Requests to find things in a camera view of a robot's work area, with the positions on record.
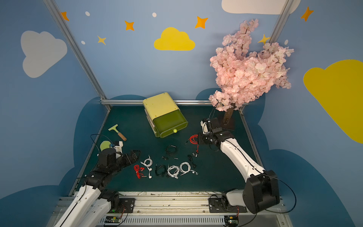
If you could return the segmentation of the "red wired earphones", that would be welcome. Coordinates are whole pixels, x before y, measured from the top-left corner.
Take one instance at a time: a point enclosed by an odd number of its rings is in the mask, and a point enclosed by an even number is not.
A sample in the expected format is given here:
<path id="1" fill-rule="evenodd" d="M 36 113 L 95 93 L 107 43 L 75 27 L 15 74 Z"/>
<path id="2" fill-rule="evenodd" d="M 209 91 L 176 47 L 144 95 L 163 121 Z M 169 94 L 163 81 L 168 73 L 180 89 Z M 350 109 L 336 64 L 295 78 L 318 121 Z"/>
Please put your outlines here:
<path id="1" fill-rule="evenodd" d="M 146 177 L 144 174 L 143 174 L 143 171 L 145 170 L 144 167 L 140 166 L 140 165 L 135 165 L 134 166 L 134 171 L 136 173 L 136 176 L 138 179 L 141 179 L 143 177 Z"/>
<path id="2" fill-rule="evenodd" d="M 186 143 L 188 143 L 188 142 L 191 143 L 191 144 L 193 144 L 193 145 L 196 145 L 197 146 L 195 153 L 196 153 L 196 155 L 198 155 L 199 154 L 199 135 L 198 134 L 192 135 L 187 140 Z"/>

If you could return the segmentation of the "yellow-green drawer cabinet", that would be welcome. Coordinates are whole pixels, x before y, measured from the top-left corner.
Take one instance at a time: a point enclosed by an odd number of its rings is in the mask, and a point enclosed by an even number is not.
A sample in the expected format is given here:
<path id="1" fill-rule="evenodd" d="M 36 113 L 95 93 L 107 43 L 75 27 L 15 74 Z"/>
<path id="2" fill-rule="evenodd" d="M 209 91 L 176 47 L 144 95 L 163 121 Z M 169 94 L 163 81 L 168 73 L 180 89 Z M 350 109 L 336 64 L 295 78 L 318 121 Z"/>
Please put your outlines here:
<path id="1" fill-rule="evenodd" d="M 165 138 L 188 126 L 188 121 L 167 92 L 144 99 L 143 106 L 157 138 Z"/>

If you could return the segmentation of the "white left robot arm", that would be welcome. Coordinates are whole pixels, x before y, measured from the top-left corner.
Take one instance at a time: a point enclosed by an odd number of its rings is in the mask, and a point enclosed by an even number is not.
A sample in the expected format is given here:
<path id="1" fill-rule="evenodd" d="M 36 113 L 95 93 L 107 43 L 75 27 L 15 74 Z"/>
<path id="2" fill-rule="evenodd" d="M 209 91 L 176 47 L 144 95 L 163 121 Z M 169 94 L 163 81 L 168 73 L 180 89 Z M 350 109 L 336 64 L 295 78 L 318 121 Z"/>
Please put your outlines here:
<path id="1" fill-rule="evenodd" d="M 98 155 L 96 167 L 86 176 L 73 202 L 55 224 L 56 227 L 95 227 L 112 209 L 122 204 L 120 194 L 110 191 L 106 186 L 112 178 L 138 162 L 141 151 L 131 150 L 122 153 L 107 148 Z"/>

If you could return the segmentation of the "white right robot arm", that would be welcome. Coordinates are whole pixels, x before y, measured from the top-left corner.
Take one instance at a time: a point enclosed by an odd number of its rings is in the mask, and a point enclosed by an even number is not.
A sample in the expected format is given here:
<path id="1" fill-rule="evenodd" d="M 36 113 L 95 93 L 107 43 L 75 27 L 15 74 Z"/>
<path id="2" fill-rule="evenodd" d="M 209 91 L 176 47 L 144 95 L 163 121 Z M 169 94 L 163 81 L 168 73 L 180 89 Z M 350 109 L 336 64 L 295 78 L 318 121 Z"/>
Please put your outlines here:
<path id="1" fill-rule="evenodd" d="M 245 180 L 243 190 L 232 190 L 222 195 L 227 206 L 244 206 L 253 214 L 280 203 L 278 176 L 272 170 L 265 170 L 255 162 L 239 145 L 228 130 L 224 130 L 216 118 L 200 122 L 202 133 L 199 141 L 216 145 L 236 166 Z"/>

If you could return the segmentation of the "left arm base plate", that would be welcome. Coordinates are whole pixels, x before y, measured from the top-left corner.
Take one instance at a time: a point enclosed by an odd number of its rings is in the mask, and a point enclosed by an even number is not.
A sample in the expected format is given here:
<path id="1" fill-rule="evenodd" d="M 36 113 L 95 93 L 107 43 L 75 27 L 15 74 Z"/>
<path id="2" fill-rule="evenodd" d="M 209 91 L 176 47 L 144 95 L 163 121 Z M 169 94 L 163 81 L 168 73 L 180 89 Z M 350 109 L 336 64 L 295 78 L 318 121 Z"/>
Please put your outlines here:
<path id="1" fill-rule="evenodd" d="M 108 213 L 133 213 L 135 198 L 116 198 L 111 201 L 111 209 Z"/>

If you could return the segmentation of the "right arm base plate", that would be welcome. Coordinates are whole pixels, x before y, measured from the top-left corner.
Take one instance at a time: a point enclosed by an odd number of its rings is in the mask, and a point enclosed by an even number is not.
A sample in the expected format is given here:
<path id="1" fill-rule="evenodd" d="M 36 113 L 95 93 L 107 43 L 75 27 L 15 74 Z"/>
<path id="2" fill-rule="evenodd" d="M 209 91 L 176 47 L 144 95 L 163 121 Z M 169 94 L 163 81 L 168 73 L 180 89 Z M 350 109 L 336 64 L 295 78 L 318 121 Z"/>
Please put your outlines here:
<path id="1" fill-rule="evenodd" d="M 210 197 L 209 211 L 210 213 L 247 213 L 247 208 L 245 206 L 232 206 L 224 198 Z"/>

